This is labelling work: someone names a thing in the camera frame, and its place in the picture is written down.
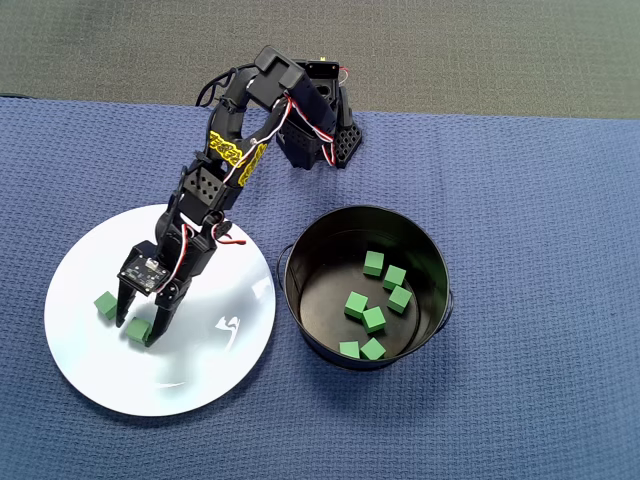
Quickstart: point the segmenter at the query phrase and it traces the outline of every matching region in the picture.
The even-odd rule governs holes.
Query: yellow sticker
[[[238,180],[238,185],[240,185],[241,187],[244,187],[246,185],[247,180],[249,180],[249,177],[258,166],[258,162],[260,161],[260,158],[262,158],[262,154],[266,149],[267,149],[266,143],[261,143],[260,145],[258,145],[258,149],[256,150],[256,153],[253,155],[251,162],[249,162],[249,165],[247,165],[247,168],[245,168],[244,172],[242,172],[242,175],[240,175],[240,179]]]
[[[213,130],[209,131],[209,148],[213,148],[220,156],[235,167],[242,158],[242,150],[235,143],[227,142]]]

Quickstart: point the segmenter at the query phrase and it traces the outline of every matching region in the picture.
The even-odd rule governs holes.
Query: robotic arm
[[[145,240],[135,245],[118,273],[118,327],[137,292],[156,293],[155,321],[143,339],[145,346],[153,345],[217,244],[242,243],[225,240],[231,222],[224,212],[233,206],[273,137],[294,167],[308,170],[320,159],[346,166],[362,134],[353,122],[346,89],[339,85],[339,70],[335,62],[294,62],[265,47],[255,64],[229,72],[227,78],[235,76],[211,112],[204,151],[183,167],[156,224],[157,244]],[[270,113],[262,128],[243,138],[251,100]]]

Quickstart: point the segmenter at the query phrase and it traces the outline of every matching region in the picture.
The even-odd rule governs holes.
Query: circuit board
[[[144,295],[155,292],[169,278],[170,272],[157,261],[137,256],[118,274],[118,278]]]

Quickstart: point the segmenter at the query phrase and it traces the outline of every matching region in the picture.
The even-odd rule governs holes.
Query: white round plate
[[[164,205],[117,215],[87,233],[64,257],[49,285],[44,326],[63,375],[84,395],[117,412],[163,416],[201,407],[231,390],[258,361],[275,318],[271,272],[256,244],[218,245],[194,277],[168,330],[150,348],[127,337],[131,319],[155,318],[155,295],[138,293],[124,325],[93,302],[118,294],[118,273],[131,247],[155,242]]]

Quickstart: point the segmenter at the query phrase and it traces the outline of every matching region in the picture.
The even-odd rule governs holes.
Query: green foam block
[[[382,273],[382,267],[384,266],[384,255],[378,252],[367,252],[367,257],[364,259],[363,272],[367,275],[379,277]]]
[[[382,314],[380,307],[375,307],[364,311],[362,315],[362,323],[364,324],[364,329],[367,333],[373,333],[378,330],[382,330],[387,324],[387,321],[384,319],[384,315]]]
[[[404,276],[407,271],[393,265],[389,265],[387,274],[384,276],[382,286],[387,290],[393,290],[395,287],[401,287],[404,282]]]
[[[347,304],[344,306],[344,313],[350,315],[358,320],[362,319],[362,313],[367,308],[367,302],[369,299],[364,295],[360,295],[356,292],[351,292],[347,299]]]
[[[127,326],[127,336],[134,342],[144,345],[151,333],[151,324],[146,320],[135,317]]]
[[[360,358],[358,342],[340,342],[340,353],[347,357]]]
[[[409,305],[409,300],[411,300],[411,292],[402,287],[396,287],[393,289],[393,292],[391,292],[387,307],[398,313],[402,313],[404,309],[407,308],[407,305]]]
[[[384,347],[380,345],[380,342],[375,338],[372,338],[364,344],[360,351],[369,360],[378,360],[379,358],[382,358],[386,352]]]
[[[100,297],[93,302],[98,311],[107,317],[109,320],[113,320],[116,316],[118,309],[118,300],[109,292],[104,292]]]

